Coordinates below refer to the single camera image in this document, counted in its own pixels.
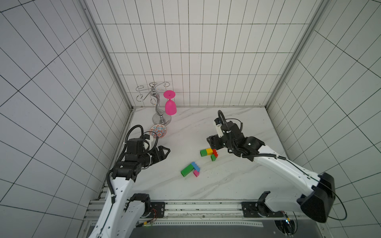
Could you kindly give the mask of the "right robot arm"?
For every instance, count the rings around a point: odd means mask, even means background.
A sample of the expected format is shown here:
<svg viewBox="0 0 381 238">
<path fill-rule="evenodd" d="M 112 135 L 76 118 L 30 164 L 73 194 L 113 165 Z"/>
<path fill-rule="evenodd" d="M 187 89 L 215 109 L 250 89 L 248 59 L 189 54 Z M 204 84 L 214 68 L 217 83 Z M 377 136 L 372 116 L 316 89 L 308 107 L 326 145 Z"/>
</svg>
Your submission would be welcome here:
<svg viewBox="0 0 381 238">
<path fill-rule="evenodd" d="M 216 135 L 207 138 L 212 149 L 227 148 L 228 153 L 256 162 L 290 183 L 285 188 L 264 191 L 258 199 L 258 212 L 302 212 L 312 220 L 325 223 L 335 196 L 335 181 L 328 173 L 317 174 L 279 155 L 256 137 L 246 137 L 236 123 L 215 119 Z"/>
</svg>

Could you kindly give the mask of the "blue long lego brick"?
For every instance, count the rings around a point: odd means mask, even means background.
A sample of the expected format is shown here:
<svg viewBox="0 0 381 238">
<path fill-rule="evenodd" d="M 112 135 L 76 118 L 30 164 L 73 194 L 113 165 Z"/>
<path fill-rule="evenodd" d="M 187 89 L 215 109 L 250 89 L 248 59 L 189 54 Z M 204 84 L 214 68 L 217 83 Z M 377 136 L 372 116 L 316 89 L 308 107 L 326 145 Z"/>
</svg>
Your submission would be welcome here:
<svg viewBox="0 0 381 238">
<path fill-rule="evenodd" d="M 192 162 L 191 164 L 192 164 L 193 168 L 194 168 L 196 171 L 200 172 L 200 168 L 199 168 L 199 166 L 198 166 L 195 162 Z"/>
</svg>

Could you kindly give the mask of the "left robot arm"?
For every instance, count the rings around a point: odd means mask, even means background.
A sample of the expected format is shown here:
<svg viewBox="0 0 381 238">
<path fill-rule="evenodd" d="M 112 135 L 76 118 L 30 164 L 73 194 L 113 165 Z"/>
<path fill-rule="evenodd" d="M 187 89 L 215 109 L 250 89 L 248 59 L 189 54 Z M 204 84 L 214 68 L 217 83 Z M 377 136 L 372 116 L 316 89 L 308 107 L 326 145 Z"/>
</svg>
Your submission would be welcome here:
<svg viewBox="0 0 381 238">
<path fill-rule="evenodd" d="M 151 211 L 150 196 L 132 190 L 143 168 L 165 160 L 171 150 L 151 145 L 152 140 L 134 138 L 125 142 L 113 168 L 107 173 L 109 193 L 91 238 L 128 238 L 141 217 Z"/>
</svg>

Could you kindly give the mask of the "yellow lego cube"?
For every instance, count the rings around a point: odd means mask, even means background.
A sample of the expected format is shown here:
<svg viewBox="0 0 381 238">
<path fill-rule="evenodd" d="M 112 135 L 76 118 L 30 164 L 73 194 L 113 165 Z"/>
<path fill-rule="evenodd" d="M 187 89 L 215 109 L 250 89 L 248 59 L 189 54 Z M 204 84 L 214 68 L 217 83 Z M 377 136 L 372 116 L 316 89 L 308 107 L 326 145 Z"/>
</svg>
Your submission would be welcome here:
<svg viewBox="0 0 381 238">
<path fill-rule="evenodd" d="M 208 155 L 212 155 L 213 154 L 213 150 L 211 148 L 208 148 L 206 151 L 207 151 Z"/>
</svg>

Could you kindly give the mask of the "green lego cube top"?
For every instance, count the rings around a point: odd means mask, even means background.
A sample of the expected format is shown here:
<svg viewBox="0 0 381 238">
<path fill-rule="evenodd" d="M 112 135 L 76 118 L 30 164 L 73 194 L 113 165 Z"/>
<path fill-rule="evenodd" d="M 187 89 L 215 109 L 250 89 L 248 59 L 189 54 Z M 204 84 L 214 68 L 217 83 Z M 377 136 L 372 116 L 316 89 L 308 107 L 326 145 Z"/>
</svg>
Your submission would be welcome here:
<svg viewBox="0 0 381 238">
<path fill-rule="evenodd" d="M 206 150 L 206 149 L 201 150 L 201 151 L 200 151 L 200 155 L 201 155 L 201 157 L 207 156 L 207 155 L 208 155 L 207 150 Z"/>
</svg>

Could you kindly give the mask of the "red long lego brick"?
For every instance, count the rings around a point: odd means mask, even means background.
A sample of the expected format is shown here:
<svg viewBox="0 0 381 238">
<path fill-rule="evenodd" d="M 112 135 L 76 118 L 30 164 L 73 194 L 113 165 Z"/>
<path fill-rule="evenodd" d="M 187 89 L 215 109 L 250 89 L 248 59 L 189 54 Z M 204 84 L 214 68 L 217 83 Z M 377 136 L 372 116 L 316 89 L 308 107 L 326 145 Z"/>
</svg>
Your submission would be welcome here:
<svg viewBox="0 0 381 238">
<path fill-rule="evenodd" d="M 218 157 L 217 150 L 213 149 L 212 151 L 213 151 L 213 155 L 214 155 L 214 157 L 217 158 L 217 157 Z"/>
</svg>

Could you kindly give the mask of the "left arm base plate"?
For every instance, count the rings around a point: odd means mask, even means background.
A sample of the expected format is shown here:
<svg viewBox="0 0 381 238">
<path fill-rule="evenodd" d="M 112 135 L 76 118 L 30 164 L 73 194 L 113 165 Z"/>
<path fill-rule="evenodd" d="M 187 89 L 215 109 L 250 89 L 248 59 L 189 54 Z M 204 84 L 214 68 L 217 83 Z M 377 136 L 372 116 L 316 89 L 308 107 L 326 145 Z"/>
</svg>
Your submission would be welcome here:
<svg viewBox="0 0 381 238">
<path fill-rule="evenodd" d="M 166 203 L 163 201 L 151 202 L 150 211 L 142 218 L 153 219 L 153 218 L 163 218 L 165 212 Z"/>
</svg>

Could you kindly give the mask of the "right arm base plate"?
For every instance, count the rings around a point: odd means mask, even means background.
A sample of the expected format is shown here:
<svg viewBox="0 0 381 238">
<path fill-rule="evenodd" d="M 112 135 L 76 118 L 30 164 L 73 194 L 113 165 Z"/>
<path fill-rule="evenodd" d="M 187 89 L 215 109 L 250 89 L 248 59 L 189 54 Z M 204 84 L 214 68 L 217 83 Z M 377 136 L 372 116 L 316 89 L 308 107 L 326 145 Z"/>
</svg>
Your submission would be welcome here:
<svg viewBox="0 0 381 238">
<path fill-rule="evenodd" d="M 245 218 L 283 218 L 281 211 L 273 212 L 264 202 L 246 201 L 241 203 Z"/>
</svg>

